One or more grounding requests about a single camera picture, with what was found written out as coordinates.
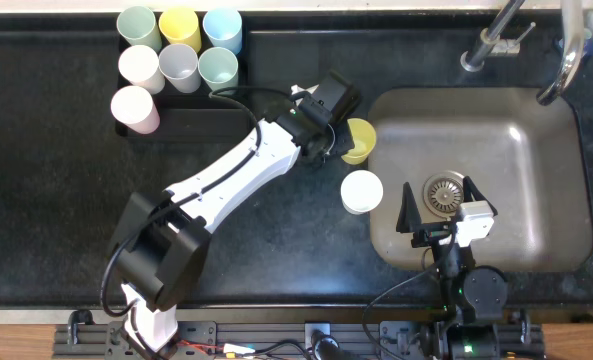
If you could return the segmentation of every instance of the wooden surface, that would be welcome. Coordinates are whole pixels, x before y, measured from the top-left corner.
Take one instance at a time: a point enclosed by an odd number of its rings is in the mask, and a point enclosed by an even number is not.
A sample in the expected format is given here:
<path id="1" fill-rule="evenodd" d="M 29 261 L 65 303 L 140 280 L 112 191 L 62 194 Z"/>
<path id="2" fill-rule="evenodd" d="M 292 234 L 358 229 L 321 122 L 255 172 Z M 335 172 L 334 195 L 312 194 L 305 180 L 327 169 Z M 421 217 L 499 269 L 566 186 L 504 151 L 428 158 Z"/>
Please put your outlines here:
<path id="1" fill-rule="evenodd" d="M 543 326 L 549 360 L 593 359 L 593 324 Z M 0 360 L 46 360 L 54 325 L 0 325 Z"/>

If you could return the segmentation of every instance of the plastic cup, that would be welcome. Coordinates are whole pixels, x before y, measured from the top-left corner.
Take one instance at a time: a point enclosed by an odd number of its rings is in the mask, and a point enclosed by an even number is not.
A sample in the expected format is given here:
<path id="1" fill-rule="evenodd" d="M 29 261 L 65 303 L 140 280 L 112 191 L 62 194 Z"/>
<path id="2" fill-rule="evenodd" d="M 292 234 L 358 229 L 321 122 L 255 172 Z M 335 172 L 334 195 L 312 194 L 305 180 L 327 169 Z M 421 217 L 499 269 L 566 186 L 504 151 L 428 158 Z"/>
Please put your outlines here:
<path id="1" fill-rule="evenodd" d="M 200 51 L 200 29 L 194 9 L 185 6 L 167 9 L 160 16 L 158 26 L 170 44 L 185 44 Z"/>
<path id="2" fill-rule="evenodd" d="M 372 211 L 383 199 L 383 184 L 378 176 L 367 170 L 347 175 L 340 186 L 343 206 L 354 215 Z"/>
<path id="3" fill-rule="evenodd" d="M 118 90 L 111 103 L 116 120 L 141 134 L 154 132 L 160 117 L 152 95 L 140 86 L 125 86 Z"/>
<path id="4" fill-rule="evenodd" d="M 165 87 L 165 78 L 158 70 L 158 55 L 149 46 L 135 45 L 123 51 L 118 59 L 118 71 L 150 94 L 158 94 Z"/>
<path id="5" fill-rule="evenodd" d="M 160 52 L 158 58 L 160 72 L 165 75 L 178 91 L 192 93 L 200 87 L 198 55 L 191 46 L 172 44 Z"/>
<path id="6" fill-rule="evenodd" d="M 238 54 L 243 47 L 243 19 L 238 11 L 214 9 L 203 18 L 203 29 L 212 45 Z"/>
<path id="7" fill-rule="evenodd" d="M 156 52 L 163 47 L 156 27 L 156 16 L 144 6 L 125 9 L 116 19 L 116 28 L 131 45 L 149 46 Z"/>
<path id="8" fill-rule="evenodd" d="M 238 60 L 225 48 L 205 50 L 198 60 L 198 72 L 212 90 L 238 85 Z"/>
<path id="9" fill-rule="evenodd" d="M 354 140 L 354 148 L 341 158 L 350 165 L 358 165 L 365 161 L 369 153 L 374 150 L 376 130 L 363 119 L 349 119 L 347 123 L 349 124 L 349 131 L 352 133 L 352 140 Z"/>

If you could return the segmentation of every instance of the sink drain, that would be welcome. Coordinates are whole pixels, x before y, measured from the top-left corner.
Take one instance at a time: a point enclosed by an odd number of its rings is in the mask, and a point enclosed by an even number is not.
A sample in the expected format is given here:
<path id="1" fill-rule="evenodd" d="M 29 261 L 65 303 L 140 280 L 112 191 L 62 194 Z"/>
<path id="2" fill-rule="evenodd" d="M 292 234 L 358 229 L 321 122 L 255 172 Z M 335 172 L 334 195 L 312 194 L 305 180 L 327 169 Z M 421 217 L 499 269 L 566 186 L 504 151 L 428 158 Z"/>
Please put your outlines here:
<path id="1" fill-rule="evenodd" d="M 440 217 L 454 216 L 463 202 L 463 175 L 443 171 L 425 181 L 423 200 L 429 210 Z"/>

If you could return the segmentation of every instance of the chrome faucet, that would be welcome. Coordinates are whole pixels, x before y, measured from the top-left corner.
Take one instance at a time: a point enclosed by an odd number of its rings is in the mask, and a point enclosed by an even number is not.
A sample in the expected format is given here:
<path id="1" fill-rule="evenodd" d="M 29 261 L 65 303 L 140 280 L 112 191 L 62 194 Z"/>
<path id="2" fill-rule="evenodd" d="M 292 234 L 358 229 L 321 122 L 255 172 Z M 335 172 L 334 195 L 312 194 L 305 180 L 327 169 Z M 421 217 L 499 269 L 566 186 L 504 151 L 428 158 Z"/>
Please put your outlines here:
<path id="1" fill-rule="evenodd" d="M 580 0 L 561 0 L 563 13 L 563 59 L 554 82 L 543 88 L 536 95 L 541 105 L 549 105 L 559 97 L 574 79 L 585 47 L 585 29 L 583 24 L 583 6 Z"/>
<path id="2" fill-rule="evenodd" d="M 507 40 L 505 43 L 502 43 L 500 34 L 505 30 L 511 18 L 524 2 L 525 0 L 509 0 L 489 28 L 481 31 L 471 53 L 466 51 L 460 58 L 460 63 L 465 70 L 471 72 L 481 70 L 483 65 L 485 65 L 485 59 L 496 53 L 501 53 L 502 55 L 518 54 L 520 41 L 534 28 L 534 23 L 516 40 Z M 543 88 L 536 96 L 536 101 L 541 105 L 551 104 L 567 89 L 567 86 L 574 79 L 574 75 L 583 57 L 585 33 L 581 0 L 561 0 L 560 6 L 565 38 L 563 58 L 558 74 L 552 84 Z"/>

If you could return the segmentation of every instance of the tray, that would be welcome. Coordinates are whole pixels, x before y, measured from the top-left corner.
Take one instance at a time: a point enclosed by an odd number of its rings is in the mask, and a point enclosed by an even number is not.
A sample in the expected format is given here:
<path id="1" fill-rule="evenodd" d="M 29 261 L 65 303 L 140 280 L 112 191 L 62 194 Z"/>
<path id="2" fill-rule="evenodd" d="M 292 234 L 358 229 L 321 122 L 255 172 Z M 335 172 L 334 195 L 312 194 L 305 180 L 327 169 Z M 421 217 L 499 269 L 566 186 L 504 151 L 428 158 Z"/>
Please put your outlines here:
<path id="1" fill-rule="evenodd" d="M 202 24 L 203 14 L 198 14 Z M 247 84 L 247 32 L 243 27 L 243 49 L 238 58 L 238 84 Z M 163 48 L 169 45 L 161 34 Z M 198 57 L 211 48 L 212 44 L 201 27 L 202 47 Z M 121 54 L 129 47 L 129 43 L 120 37 L 118 51 Z M 117 89 L 131 85 L 118 74 Z M 160 115 L 160 125 L 151 134 L 139 134 L 120 121 L 114 120 L 116 134 L 129 140 L 155 142 L 188 142 L 188 143 L 238 143 L 251 131 L 252 125 L 245 113 L 231 105 L 209 98 L 209 86 L 201 80 L 201 86 L 191 94 L 184 94 L 165 80 L 163 90 L 152 95 L 154 104 Z"/>

